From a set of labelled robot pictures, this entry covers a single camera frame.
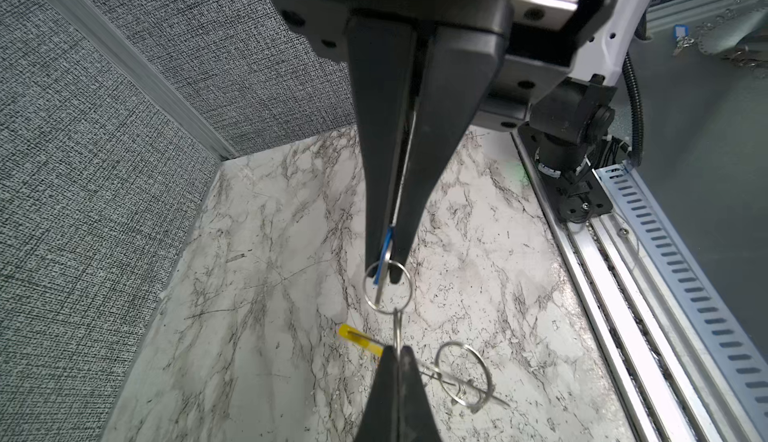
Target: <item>textured fabric wall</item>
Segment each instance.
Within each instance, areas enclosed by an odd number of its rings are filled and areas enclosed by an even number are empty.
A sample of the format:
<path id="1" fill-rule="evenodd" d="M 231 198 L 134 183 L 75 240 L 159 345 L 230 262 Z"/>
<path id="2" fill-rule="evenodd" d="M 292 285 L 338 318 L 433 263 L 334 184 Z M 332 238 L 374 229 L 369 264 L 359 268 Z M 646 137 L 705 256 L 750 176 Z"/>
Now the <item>textured fabric wall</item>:
<path id="1" fill-rule="evenodd" d="M 240 153 L 354 122 L 346 67 L 270 0 L 91 0 Z"/>
<path id="2" fill-rule="evenodd" d="M 96 440 L 218 161 L 43 0 L 0 54 L 0 440 Z"/>

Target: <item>marble surface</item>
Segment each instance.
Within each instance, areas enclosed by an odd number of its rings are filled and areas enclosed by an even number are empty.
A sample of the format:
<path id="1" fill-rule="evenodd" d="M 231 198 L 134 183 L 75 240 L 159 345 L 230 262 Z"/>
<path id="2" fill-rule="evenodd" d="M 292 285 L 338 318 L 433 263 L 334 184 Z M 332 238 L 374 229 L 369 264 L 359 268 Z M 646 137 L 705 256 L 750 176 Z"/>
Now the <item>marble surface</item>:
<path id="1" fill-rule="evenodd" d="M 352 129 L 224 163 L 104 440 L 351 440 L 376 359 L 336 331 L 392 337 L 362 298 L 364 187 Z M 512 405 L 424 378 L 443 440 L 633 440 L 508 134 L 465 136 L 408 268 L 405 342 L 471 344 Z"/>

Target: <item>blue tag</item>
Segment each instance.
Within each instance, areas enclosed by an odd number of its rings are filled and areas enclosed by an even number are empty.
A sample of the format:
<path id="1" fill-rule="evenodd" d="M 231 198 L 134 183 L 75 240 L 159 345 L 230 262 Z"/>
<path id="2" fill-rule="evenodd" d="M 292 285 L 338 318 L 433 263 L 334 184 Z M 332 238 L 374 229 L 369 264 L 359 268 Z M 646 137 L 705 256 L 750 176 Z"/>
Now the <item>blue tag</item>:
<path id="1" fill-rule="evenodd" d="M 676 24 L 674 26 L 674 39 L 677 41 L 679 38 L 684 38 L 688 35 L 688 26 L 683 24 Z"/>

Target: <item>cable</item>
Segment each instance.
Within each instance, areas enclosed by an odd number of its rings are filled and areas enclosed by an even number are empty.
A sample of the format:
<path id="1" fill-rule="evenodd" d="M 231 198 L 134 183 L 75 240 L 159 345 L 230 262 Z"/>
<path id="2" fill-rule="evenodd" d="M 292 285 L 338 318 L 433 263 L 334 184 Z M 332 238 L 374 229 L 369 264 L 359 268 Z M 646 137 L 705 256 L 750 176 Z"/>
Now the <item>cable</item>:
<path id="1" fill-rule="evenodd" d="M 638 78 L 634 74 L 629 53 L 624 58 L 621 73 L 624 75 L 624 84 L 627 86 L 627 94 L 632 109 L 632 150 L 629 152 L 629 159 L 635 167 L 639 167 L 643 161 L 643 103 L 640 100 Z"/>

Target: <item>key ring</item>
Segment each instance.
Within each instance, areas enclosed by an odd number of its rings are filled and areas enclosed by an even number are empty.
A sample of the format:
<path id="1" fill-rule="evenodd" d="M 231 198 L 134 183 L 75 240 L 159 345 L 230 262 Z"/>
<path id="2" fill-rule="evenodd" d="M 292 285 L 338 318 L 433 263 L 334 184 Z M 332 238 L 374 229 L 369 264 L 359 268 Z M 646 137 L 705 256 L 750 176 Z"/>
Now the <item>key ring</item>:
<path id="1" fill-rule="evenodd" d="M 403 309 L 408 307 L 408 304 L 411 303 L 411 299 L 413 298 L 413 277 L 411 277 L 410 274 L 408 274 L 408 271 L 401 263 L 398 263 L 396 261 L 393 261 L 391 259 L 387 259 L 386 263 L 388 265 L 394 265 L 398 269 L 402 270 L 402 273 L 406 276 L 406 280 L 408 281 L 408 300 L 406 300 L 406 303 L 402 305 L 402 307 L 398 309 L 394 309 L 391 312 L 385 311 L 383 309 L 380 309 L 379 305 L 375 304 L 370 297 L 368 296 L 368 291 L 366 291 L 366 283 L 368 282 L 368 274 L 371 273 L 371 270 L 373 270 L 374 267 L 377 267 L 379 265 L 379 261 L 374 262 L 373 264 L 370 264 L 370 267 L 366 269 L 366 271 L 362 274 L 362 294 L 366 297 L 366 302 L 368 305 L 371 306 L 371 309 L 375 310 L 379 314 L 384 315 L 394 315 L 395 313 L 401 313 Z M 383 281 L 379 281 L 379 287 L 383 285 Z"/>
<path id="2" fill-rule="evenodd" d="M 488 389 L 487 390 L 482 390 L 482 389 L 476 388 L 474 385 L 470 384 L 470 386 L 472 388 L 477 389 L 481 394 L 483 394 L 483 396 L 480 398 L 480 400 L 475 402 L 475 404 L 471 404 L 471 403 L 467 402 L 466 400 L 464 400 L 462 398 L 459 398 L 458 397 L 458 393 L 454 394 L 453 392 L 448 390 L 446 385 L 443 383 L 443 376 L 447 375 L 447 374 L 445 374 L 440 369 L 440 354 L 441 354 L 441 352 L 442 352 L 442 350 L 444 348 L 450 347 L 450 346 L 455 346 L 455 347 L 459 347 L 459 348 L 462 348 L 462 349 L 466 350 L 467 352 L 472 354 L 472 357 L 474 357 L 475 360 L 478 362 L 478 364 L 480 364 L 480 367 L 482 367 L 482 371 L 485 374 L 485 381 L 487 383 L 486 387 Z M 435 370 L 435 372 L 437 372 L 437 380 L 440 383 L 440 387 L 442 387 L 442 389 L 446 392 L 446 394 L 448 394 L 448 396 L 451 399 L 455 400 L 456 403 L 458 403 L 460 405 L 463 405 L 467 409 L 471 410 L 473 412 L 473 414 L 475 412 L 477 412 L 478 410 L 482 409 L 483 406 L 485 406 L 488 403 L 488 401 L 491 400 L 491 398 L 493 397 L 493 380 L 491 379 L 491 371 L 490 371 L 490 369 L 488 369 L 488 366 L 485 364 L 485 360 L 482 359 L 481 355 L 477 351 L 475 351 L 475 349 L 472 348 L 471 345 L 468 345 L 468 344 L 465 344 L 464 342 L 459 342 L 459 341 L 448 341 L 448 342 L 446 342 L 445 344 L 441 345 L 439 349 L 437 349 L 437 354 L 435 354 L 435 364 L 434 365 L 435 365 L 435 368 L 437 369 L 437 370 Z M 459 393 L 461 392 L 461 388 L 463 386 L 463 384 L 461 384 L 461 382 L 459 382 L 459 384 L 460 384 L 459 385 Z"/>

